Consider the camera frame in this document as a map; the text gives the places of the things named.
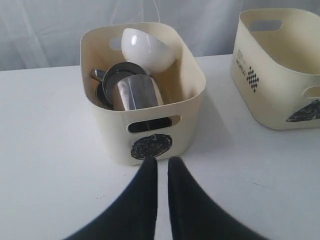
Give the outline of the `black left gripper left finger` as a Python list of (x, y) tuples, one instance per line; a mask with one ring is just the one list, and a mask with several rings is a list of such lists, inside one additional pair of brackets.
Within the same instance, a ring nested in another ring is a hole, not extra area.
[(144, 159), (125, 190), (68, 240), (153, 240), (158, 213), (158, 163)]

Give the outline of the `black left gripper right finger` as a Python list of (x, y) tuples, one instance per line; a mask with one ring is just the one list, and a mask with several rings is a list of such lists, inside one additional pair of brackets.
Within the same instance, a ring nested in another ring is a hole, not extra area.
[(214, 202), (182, 158), (168, 160), (168, 206), (174, 240), (264, 240)]

